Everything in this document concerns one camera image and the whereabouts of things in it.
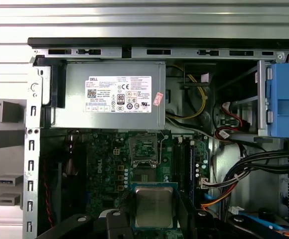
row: motherboard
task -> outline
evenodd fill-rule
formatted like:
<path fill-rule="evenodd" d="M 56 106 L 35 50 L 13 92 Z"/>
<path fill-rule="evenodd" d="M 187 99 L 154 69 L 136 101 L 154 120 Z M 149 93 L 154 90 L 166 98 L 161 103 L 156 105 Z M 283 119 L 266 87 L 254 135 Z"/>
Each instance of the motherboard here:
<path fill-rule="evenodd" d="M 178 189 L 188 190 L 194 201 L 200 177 L 209 177 L 208 138 L 202 135 L 176 135 L 168 130 L 94 132 L 86 136 L 85 143 L 86 213 L 95 218 L 104 210 L 119 208 L 124 193 L 134 182 L 177 183 Z M 182 238 L 180 230 L 137 232 L 137 235 L 136 238 L 142 239 Z"/>

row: red sticker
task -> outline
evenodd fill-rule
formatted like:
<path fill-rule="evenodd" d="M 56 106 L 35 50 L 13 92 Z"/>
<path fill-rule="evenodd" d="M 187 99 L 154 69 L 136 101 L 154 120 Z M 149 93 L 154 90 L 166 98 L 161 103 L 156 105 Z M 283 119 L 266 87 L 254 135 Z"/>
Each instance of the red sticker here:
<path fill-rule="evenodd" d="M 160 105 L 160 102 L 162 100 L 162 97 L 163 97 L 163 94 L 161 94 L 160 92 L 158 92 L 155 96 L 155 99 L 153 101 L 153 105 L 154 106 L 159 106 Z"/>

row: blue plastic latch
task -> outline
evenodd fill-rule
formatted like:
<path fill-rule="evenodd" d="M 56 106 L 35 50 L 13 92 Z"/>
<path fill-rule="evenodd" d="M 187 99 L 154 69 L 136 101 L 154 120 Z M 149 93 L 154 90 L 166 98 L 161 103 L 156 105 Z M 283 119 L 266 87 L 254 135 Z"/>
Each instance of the blue plastic latch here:
<path fill-rule="evenodd" d="M 274 64 L 273 79 L 268 80 L 267 92 L 269 110 L 273 112 L 273 122 L 269 133 L 273 137 L 289 137 L 289 64 Z"/>

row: metal chassis frame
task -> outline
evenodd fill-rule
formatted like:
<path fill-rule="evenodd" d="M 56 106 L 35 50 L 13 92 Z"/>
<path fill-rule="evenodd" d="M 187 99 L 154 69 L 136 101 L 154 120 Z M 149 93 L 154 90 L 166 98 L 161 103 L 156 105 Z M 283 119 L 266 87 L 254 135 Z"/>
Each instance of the metal chassis frame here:
<path fill-rule="evenodd" d="M 98 59 L 235 59 L 235 60 L 257 60 L 257 70 L 259 72 L 258 78 L 258 93 L 260 92 L 259 102 L 259 119 L 262 120 L 260 136 L 265 136 L 266 121 L 266 99 L 263 98 L 263 84 L 267 79 L 266 62 L 284 63 L 289 55 L 289 50 L 259 50 L 259 49 L 237 49 L 237 51 L 253 51 L 252 56 L 232 56 L 230 50 L 235 49 L 194 49 L 194 48 L 144 48 L 133 47 L 129 56 L 123 55 L 121 47 L 88 47 L 85 49 L 101 49 L 100 55 L 80 55 L 77 53 L 76 48 L 59 48 L 71 49 L 72 54 L 67 55 L 50 55 L 48 49 L 35 49 L 34 56 L 30 64 L 33 65 L 36 56 L 62 58 L 68 61 L 92 61 Z M 169 55 L 148 55 L 148 49 L 170 49 Z M 218 56 L 201 55 L 200 51 L 211 50 L 218 51 Z M 272 52 L 272 55 L 263 55 L 263 52 Z M 34 239 L 37 237 L 37 224 L 38 224 L 38 169 L 39 169 L 39 154 L 40 154 L 40 129 L 41 129 L 41 108 L 43 104 L 43 82 L 50 82 L 51 73 L 49 66 L 35 66 L 33 67 L 28 79 L 28 92 L 27 92 L 27 107 L 26 107 L 26 132 L 25 132 L 25 148 L 24 148 L 24 191 L 23 191 L 23 238 Z"/>

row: power supply label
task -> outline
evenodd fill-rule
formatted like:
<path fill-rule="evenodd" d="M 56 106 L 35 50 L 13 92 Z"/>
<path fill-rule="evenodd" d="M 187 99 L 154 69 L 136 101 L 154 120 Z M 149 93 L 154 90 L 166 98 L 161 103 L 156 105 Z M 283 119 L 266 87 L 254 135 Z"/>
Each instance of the power supply label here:
<path fill-rule="evenodd" d="M 150 113 L 151 76 L 90 76 L 86 112 Z"/>

